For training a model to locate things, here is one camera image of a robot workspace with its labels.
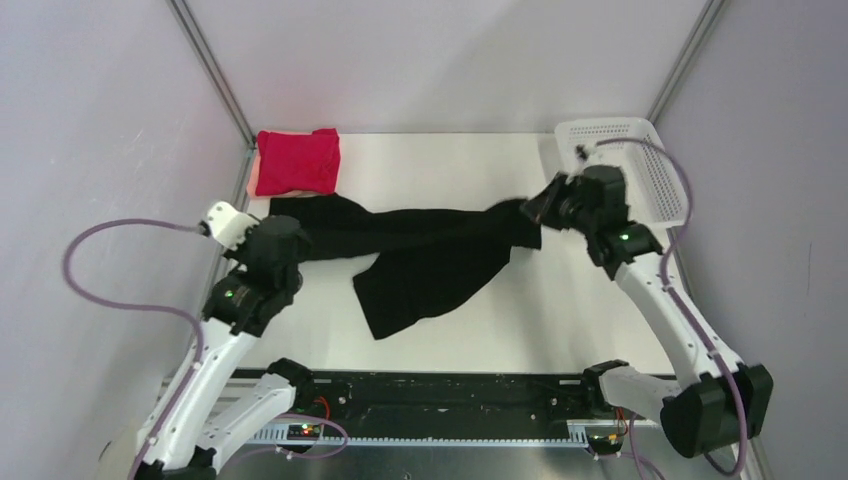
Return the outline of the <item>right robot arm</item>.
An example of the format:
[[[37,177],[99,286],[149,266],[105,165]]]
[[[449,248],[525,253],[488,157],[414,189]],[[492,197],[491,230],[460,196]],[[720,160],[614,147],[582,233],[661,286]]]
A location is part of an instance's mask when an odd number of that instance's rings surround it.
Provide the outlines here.
[[[589,367],[584,410],[602,418],[620,407],[655,422],[685,458],[745,449],[762,430],[773,378],[765,366],[747,365],[675,287],[668,251],[630,216],[623,172],[599,165],[560,173],[521,211],[540,226],[585,238],[592,263],[637,307],[673,368],[674,379],[663,380],[620,360]]]

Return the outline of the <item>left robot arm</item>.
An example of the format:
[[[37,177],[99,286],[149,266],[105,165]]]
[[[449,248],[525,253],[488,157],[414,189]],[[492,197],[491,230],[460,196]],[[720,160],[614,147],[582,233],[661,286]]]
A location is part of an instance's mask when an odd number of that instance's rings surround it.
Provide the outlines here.
[[[312,371],[280,359],[250,392],[219,415],[211,414],[271,320],[292,305],[302,286],[299,266],[309,241],[300,223],[286,216],[213,214],[205,225],[235,266],[211,288],[179,378],[138,434],[131,479],[213,479],[273,418],[305,415],[315,403]]]

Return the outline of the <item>black t shirt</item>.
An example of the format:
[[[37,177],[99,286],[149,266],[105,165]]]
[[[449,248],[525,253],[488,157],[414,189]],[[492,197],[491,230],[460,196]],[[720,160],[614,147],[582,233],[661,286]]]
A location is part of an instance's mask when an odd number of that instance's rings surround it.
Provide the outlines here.
[[[376,257],[352,283],[372,337],[383,340],[462,306],[510,262],[513,248],[540,249],[541,228],[521,212],[523,202],[371,212],[333,194],[276,198],[269,213],[300,222],[312,261]]]

